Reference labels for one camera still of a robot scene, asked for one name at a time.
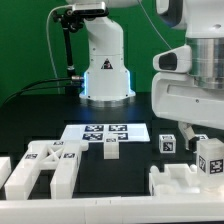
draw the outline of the green wall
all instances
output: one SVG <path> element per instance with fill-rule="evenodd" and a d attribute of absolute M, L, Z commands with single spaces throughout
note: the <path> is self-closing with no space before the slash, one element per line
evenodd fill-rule
<path fill-rule="evenodd" d="M 63 0 L 20 0 L 1 2 L 0 20 L 0 103 L 25 85 L 54 78 L 46 41 L 46 19 L 50 10 L 64 5 Z M 155 13 L 154 0 L 143 0 L 150 17 L 174 48 L 183 45 L 184 32 L 171 30 Z M 155 71 L 153 56 L 167 51 L 140 6 L 110 10 L 110 18 L 124 29 L 125 64 L 132 72 L 132 88 L 137 92 L 151 90 Z M 59 24 L 50 24 L 50 36 L 59 77 L 66 77 L 63 34 Z M 86 30 L 72 34 L 74 62 L 79 74 L 88 68 Z"/>

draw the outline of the black table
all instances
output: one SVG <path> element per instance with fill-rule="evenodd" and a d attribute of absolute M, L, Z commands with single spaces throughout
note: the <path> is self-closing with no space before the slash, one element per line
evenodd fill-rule
<path fill-rule="evenodd" d="M 82 154 L 74 190 L 76 198 L 149 195 L 148 174 L 152 165 L 163 171 L 164 164 L 195 163 L 195 154 L 184 148 L 177 122 L 154 115 L 149 93 L 138 93 L 134 103 L 110 109 L 88 107 L 80 104 L 77 97 L 65 95 L 13 98 L 0 108 L 0 156 L 10 156 L 15 168 L 30 141 L 60 139 L 68 124 L 104 123 L 146 123 L 151 141 L 120 143 L 119 160 L 104 160 L 103 143 L 90 144 Z M 224 139 L 224 132 L 216 129 L 197 126 L 195 132 Z M 160 153 L 159 134 L 175 135 L 175 154 Z M 30 199 L 50 198 L 52 176 L 50 171 L 41 173 Z"/>

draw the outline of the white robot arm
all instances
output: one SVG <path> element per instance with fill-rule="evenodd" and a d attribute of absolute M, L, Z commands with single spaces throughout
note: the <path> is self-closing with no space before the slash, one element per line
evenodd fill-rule
<path fill-rule="evenodd" d="M 156 3 L 163 21 L 172 28 L 186 29 L 186 45 L 153 60 L 159 71 L 152 86 L 155 114 L 180 121 L 181 130 L 188 130 L 186 140 L 194 138 L 188 123 L 224 129 L 223 0 Z"/>
<path fill-rule="evenodd" d="M 84 75 L 83 102 L 99 107 L 113 107 L 129 102 L 130 72 L 124 66 L 123 30 L 114 21 L 102 16 L 107 8 L 130 7 L 136 0 L 67 0 L 73 4 L 71 14 L 84 18 L 89 37 L 90 65 Z"/>

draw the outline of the block with marker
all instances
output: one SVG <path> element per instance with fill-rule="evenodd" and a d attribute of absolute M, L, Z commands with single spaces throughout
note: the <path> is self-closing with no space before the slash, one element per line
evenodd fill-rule
<path fill-rule="evenodd" d="M 104 138 L 104 159 L 119 159 L 118 135 L 108 134 Z"/>
<path fill-rule="evenodd" d="M 159 150 L 161 153 L 176 152 L 176 138 L 174 135 L 159 135 Z"/>
<path fill-rule="evenodd" d="M 224 144 L 218 139 L 197 142 L 197 173 L 202 189 L 224 185 Z"/>

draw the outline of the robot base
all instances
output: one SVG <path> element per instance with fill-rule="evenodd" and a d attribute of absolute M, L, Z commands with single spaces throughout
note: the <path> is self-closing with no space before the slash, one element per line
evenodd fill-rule
<path fill-rule="evenodd" d="M 93 99 L 86 98 L 84 95 L 82 95 L 82 93 L 79 95 L 79 97 L 80 97 L 80 102 L 82 104 L 92 106 L 92 107 L 99 107 L 99 108 L 121 107 L 124 105 L 128 105 L 130 103 L 133 103 L 135 101 L 135 93 L 126 98 L 118 99 L 118 100 L 93 100 Z"/>

